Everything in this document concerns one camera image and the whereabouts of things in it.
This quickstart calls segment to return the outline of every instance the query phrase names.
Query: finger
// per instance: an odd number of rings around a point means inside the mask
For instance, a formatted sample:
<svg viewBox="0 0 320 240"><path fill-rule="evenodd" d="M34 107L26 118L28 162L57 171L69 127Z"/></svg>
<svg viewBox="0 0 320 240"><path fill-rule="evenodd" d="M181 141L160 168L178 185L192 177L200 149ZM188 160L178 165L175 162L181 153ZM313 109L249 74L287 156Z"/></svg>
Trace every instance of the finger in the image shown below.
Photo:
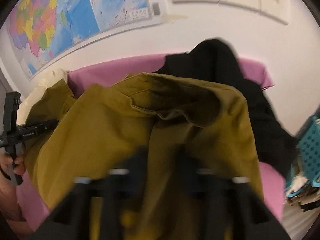
<svg viewBox="0 0 320 240"><path fill-rule="evenodd" d="M0 154L0 167L7 174L8 174L8 168L7 168L8 164L12 164L12 158L6 154Z"/></svg>
<svg viewBox="0 0 320 240"><path fill-rule="evenodd" d="M20 175L20 176L22 176L25 171L26 171L26 168L25 168L25 166L24 166L23 164L20 164L19 166L15 167L15 168L13 169L13 172L14 172L15 174Z"/></svg>
<svg viewBox="0 0 320 240"><path fill-rule="evenodd" d="M24 156L23 155L19 155L15 160L14 160L14 163L19 165L21 163L23 163L24 161Z"/></svg>

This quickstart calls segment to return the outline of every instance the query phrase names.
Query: barcode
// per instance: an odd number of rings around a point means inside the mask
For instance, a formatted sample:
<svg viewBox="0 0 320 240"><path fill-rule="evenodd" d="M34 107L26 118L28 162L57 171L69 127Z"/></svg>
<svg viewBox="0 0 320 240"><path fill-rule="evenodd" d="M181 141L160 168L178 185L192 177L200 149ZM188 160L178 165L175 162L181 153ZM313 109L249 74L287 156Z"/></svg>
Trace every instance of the barcode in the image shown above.
<svg viewBox="0 0 320 240"><path fill-rule="evenodd" d="M160 12L160 6L159 6L159 3L158 2L155 2L152 4L152 10L153 10L153 14L156 16L156 15L160 15L161 12Z"/></svg>

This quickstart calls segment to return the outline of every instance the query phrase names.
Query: white pillow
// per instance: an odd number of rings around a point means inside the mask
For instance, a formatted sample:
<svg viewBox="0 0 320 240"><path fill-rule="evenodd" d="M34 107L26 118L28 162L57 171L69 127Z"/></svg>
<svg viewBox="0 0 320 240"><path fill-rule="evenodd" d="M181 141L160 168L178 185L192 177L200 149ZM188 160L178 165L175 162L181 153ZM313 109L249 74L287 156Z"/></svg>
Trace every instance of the white pillow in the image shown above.
<svg viewBox="0 0 320 240"><path fill-rule="evenodd" d="M42 98L47 88L52 87L61 79L64 79L67 83L67 75L68 73L63 69L57 69L46 73L44 79L39 82L38 86L20 104L17 112L17 124L24 124L26 122L32 106Z"/></svg>

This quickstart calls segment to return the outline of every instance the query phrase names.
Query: white wall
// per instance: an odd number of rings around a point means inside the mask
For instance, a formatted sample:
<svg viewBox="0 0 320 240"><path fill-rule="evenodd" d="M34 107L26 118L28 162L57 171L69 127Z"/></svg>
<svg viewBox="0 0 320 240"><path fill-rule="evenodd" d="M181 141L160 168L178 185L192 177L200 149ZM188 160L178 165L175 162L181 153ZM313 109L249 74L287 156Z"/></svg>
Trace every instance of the white wall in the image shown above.
<svg viewBox="0 0 320 240"><path fill-rule="evenodd" d="M172 4L168 0L168 12L187 18L111 36L73 52L46 70L75 70L122 57L183 52L204 39L222 37L239 56L266 64L276 84L266 94L289 132L295 133L316 110L320 103L320 28L301 0L291 0L288 26L222 4ZM45 71L28 81L8 39L7 33L0 31L0 58L12 81L27 96Z"/></svg>

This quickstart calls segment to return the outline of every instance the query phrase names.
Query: white fabric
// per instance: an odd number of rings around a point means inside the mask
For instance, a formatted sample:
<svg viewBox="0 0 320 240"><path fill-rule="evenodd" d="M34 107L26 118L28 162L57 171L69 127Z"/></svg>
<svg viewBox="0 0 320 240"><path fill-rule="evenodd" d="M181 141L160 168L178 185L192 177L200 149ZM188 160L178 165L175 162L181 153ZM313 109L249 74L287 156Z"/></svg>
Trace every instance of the white fabric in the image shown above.
<svg viewBox="0 0 320 240"><path fill-rule="evenodd" d="M17 124L24 124L26 122L31 107L42 98L47 88L52 87L61 79L68 82L67 75L68 73L63 69L57 69L46 73L44 79L39 82L38 86L20 104L17 112Z"/></svg>
<svg viewBox="0 0 320 240"><path fill-rule="evenodd" d="M284 205L282 226L292 240L301 240L309 231L320 213L320 208L302 212L298 204Z"/></svg>
<svg viewBox="0 0 320 240"><path fill-rule="evenodd" d="M287 190L286 195L290 194L292 191L297 192L300 188L304 186L304 184L308 181L308 179L303 176L302 173L296 175L293 180L290 188Z"/></svg>

